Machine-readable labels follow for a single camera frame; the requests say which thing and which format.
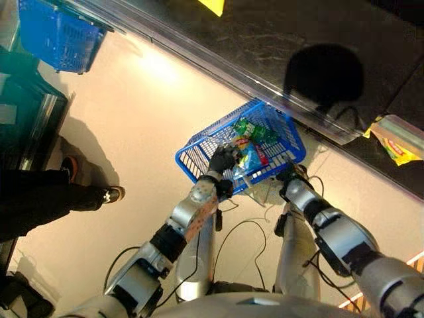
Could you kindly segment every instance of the shoe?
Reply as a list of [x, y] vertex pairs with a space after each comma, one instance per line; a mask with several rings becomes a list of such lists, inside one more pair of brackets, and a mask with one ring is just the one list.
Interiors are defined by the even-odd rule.
[[78, 161], [75, 157], [66, 156], [60, 165], [60, 169], [61, 171], [67, 171], [69, 173], [69, 181], [73, 183], [78, 173]]
[[113, 186], [106, 189], [106, 193], [103, 196], [103, 204], [113, 203], [120, 201], [125, 196], [125, 189], [123, 187]]

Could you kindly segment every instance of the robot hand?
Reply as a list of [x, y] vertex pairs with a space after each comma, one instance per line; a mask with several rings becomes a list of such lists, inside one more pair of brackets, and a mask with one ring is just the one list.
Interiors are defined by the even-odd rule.
[[209, 162], [209, 170], [223, 174], [226, 169], [233, 169], [239, 160], [240, 150], [237, 147], [233, 145], [218, 146]]

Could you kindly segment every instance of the plastic basket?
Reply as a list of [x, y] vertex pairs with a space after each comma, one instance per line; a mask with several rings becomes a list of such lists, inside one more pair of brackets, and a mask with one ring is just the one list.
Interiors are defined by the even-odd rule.
[[[192, 182], [196, 182], [199, 176], [207, 172], [209, 160], [220, 140], [229, 142], [236, 135], [233, 125], [242, 117], [254, 124], [268, 127], [278, 135], [275, 143], [261, 144], [269, 164], [248, 175], [252, 184], [282, 171], [288, 157], [295, 163], [305, 158], [305, 148], [290, 117], [259, 99], [253, 99], [192, 136], [188, 143], [177, 151], [176, 162]], [[243, 179], [234, 180], [233, 173], [229, 170], [224, 173], [224, 178], [234, 182], [234, 194], [247, 188]]]
[[55, 70], [87, 72], [105, 31], [43, 0], [19, 0], [22, 44]]

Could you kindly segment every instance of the tiled floor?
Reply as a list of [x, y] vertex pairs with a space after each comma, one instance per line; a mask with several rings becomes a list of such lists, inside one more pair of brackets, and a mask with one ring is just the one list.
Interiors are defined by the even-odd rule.
[[[70, 213], [19, 240], [12, 268], [22, 270], [63, 312], [100, 293], [114, 257], [150, 239], [189, 191], [192, 183], [174, 162], [176, 150], [246, 99], [149, 42], [118, 33], [107, 35], [87, 74], [55, 74], [45, 64], [40, 71], [64, 93], [76, 93], [60, 134], [101, 166], [110, 182], [127, 189], [122, 202], [97, 212]], [[311, 176], [323, 179], [325, 198], [366, 225], [383, 252], [407, 260], [423, 249], [422, 202], [303, 131], [301, 136], [308, 153], [305, 165]], [[264, 186], [259, 195], [266, 192]], [[275, 206], [266, 213], [269, 221], [258, 220], [268, 237], [259, 259], [268, 289], [282, 242], [273, 234], [283, 204], [277, 192], [271, 187], [266, 206]], [[238, 195], [234, 201], [240, 207], [224, 214], [217, 246], [239, 221], [264, 217], [266, 209], [249, 197]], [[230, 206], [224, 203], [222, 209]], [[261, 233], [251, 225], [235, 231], [222, 251], [216, 278], [259, 286], [253, 258], [262, 244]], [[330, 272], [328, 266], [323, 269]], [[171, 286], [170, 276], [165, 294]], [[354, 293], [355, 288], [348, 290]], [[324, 286], [322, 294], [325, 302], [343, 301]]]

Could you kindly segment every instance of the metallic robot arm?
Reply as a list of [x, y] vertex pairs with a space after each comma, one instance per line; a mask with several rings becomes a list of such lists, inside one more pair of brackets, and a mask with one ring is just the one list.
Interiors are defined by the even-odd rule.
[[63, 317], [148, 317], [163, 294], [159, 278], [168, 276], [184, 247], [216, 212], [219, 200], [233, 193], [232, 182], [222, 178], [224, 170], [234, 166], [238, 155], [232, 146], [219, 147], [211, 158], [209, 171], [177, 204], [152, 239], [115, 274], [105, 295], [91, 299]]
[[317, 194], [299, 166], [291, 165], [277, 179], [284, 183], [280, 195], [303, 213], [332, 269], [340, 276], [352, 275], [376, 311], [386, 318], [424, 313], [422, 274], [384, 256], [371, 233]]

